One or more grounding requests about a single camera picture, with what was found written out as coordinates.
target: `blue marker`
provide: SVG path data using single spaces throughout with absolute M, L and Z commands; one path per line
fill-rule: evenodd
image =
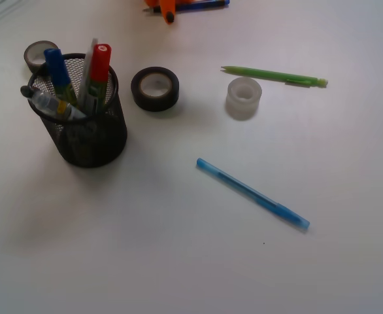
M 46 49 L 44 55 L 57 97 L 78 108 L 73 84 L 69 78 L 67 66 L 65 65 L 61 50 Z
M 221 179 L 223 182 L 227 183 L 229 186 L 237 189 L 239 192 L 247 195 L 249 198 L 252 198 L 258 205 L 263 206 L 268 209 L 270 212 L 276 214 L 280 218 L 290 222 L 300 229 L 307 230 L 310 222 L 300 217 L 298 214 L 294 213 L 287 207 L 270 200 L 268 197 L 264 196 L 260 192 L 257 192 L 253 188 L 250 188 L 248 185 L 236 180 L 227 173 L 224 173 L 222 170 L 212 166 L 210 163 L 204 161 L 203 159 L 197 160 L 197 167 L 209 172 L 215 177 Z

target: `blue pen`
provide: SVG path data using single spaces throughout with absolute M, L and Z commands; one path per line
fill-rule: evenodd
M 192 3 L 185 3 L 183 5 L 176 5 L 176 11 L 188 11 L 188 10 L 204 10 L 204 9 L 213 9 L 226 7 L 229 4 L 229 0 L 208 0 L 208 1 L 198 1 Z M 152 13 L 161 13 L 161 7 L 152 7 L 149 9 L 144 9 L 144 11 Z
M 310 224 L 309 221 L 307 221 L 303 217 L 300 217 L 298 214 L 294 213 L 287 207 L 284 207 L 283 205 L 273 200 L 270 200 L 268 197 L 264 196 L 260 192 L 257 192 L 253 188 L 250 188 L 248 185 L 245 185 L 244 183 L 236 180 L 235 178 L 231 177 L 227 173 L 224 173 L 222 170 L 212 166 L 210 163 L 204 161 L 203 159 L 199 158 L 197 160 L 197 167 L 211 173 L 212 175 L 221 179 L 223 182 L 227 183 L 233 188 L 236 188 L 239 192 L 242 192 L 243 194 L 252 198 L 258 205 L 263 206 L 270 212 L 290 222 L 296 227 L 304 230 L 308 229 Z

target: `black mesh pen holder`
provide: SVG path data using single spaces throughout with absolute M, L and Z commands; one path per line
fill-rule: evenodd
M 78 94 L 85 54 L 66 54 L 63 57 L 75 94 Z M 35 73 L 28 86 L 55 95 L 50 77 Z M 126 144 L 127 130 L 118 90 L 118 78 L 110 68 L 105 108 L 100 113 L 80 120 L 57 120 L 42 113 L 31 101 L 29 104 L 40 116 L 59 153 L 67 162 L 78 167 L 100 167 L 117 158 Z

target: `red marker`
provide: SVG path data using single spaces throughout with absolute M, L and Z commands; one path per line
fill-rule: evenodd
M 112 48 L 108 44 L 97 44 L 94 46 L 90 85 L 88 86 L 86 102 L 86 111 L 89 114 L 98 113 L 106 105 L 108 70 L 110 68 L 111 54 Z

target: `pen cap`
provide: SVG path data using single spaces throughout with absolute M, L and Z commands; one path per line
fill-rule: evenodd
M 34 89 L 28 86 L 22 86 L 20 88 L 20 93 L 26 98 L 32 98 L 33 95 L 35 95 Z
M 112 48 L 108 44 L 94 46 L 90 78 L 96 82 L 107 82 Z
M 66 86 L 71 83 L 67 67 L 60 49 L 46 49 L 44 51 L 46 64 L 52 84 L 54 86 Z

